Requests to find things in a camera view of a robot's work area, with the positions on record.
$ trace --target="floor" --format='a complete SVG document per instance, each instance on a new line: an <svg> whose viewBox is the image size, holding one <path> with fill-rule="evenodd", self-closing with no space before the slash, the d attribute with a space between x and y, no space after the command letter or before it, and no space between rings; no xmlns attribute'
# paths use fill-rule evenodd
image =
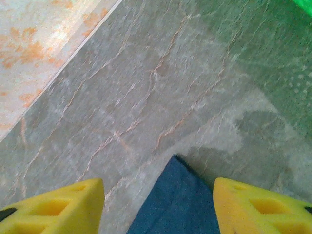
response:
<svg viewBox="0 0 312 234"><path fill-rule="evenodd" d="M0 143L0 206L101 177L124 234L172 154L312 202L312 20L291 1L124 0Z"/></svg>

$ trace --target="marble floor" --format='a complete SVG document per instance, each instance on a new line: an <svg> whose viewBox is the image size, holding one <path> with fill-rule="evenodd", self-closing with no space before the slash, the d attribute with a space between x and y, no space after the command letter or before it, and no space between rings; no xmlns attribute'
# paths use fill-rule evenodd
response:
<svg viewBox="0 0 312 234"><path fill-rule="evenodd" d="M124 0L0 143L0 206L101 177L124 234L176 153L312 202L311 41L292 1Z"/></svg>

